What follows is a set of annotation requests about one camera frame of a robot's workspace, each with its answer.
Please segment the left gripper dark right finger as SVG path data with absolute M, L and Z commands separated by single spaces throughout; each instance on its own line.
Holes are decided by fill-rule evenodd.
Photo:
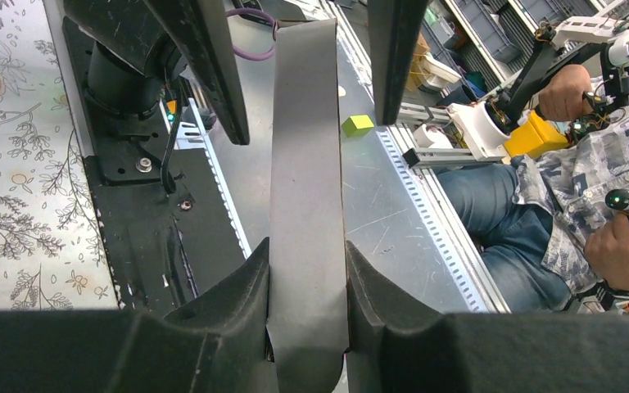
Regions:
M 442 314 L 346 247 L 353 392 L 629 392 L 629 317 Z

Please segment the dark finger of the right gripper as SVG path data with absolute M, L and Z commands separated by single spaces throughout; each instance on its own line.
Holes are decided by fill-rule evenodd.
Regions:
M 247 110 L 224 4 L 216 0 L 145 4 L 187 61 L 229 140 L 249 144 Z
M 368 1 L 373 103 L 379 125 L 397 120 L 427 4 L 426 0 Z

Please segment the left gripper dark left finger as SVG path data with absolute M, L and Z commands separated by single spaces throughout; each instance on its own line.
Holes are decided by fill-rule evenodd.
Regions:
M 0 392 L 271 392 L 269 241 L 164 318 L 0 311 Z

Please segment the white cardboard paper box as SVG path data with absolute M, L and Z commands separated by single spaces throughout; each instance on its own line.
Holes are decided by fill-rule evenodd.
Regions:
M 330 392 L 349 344 L 334 19 L 276 33 L 269 235 L 278 388 Z

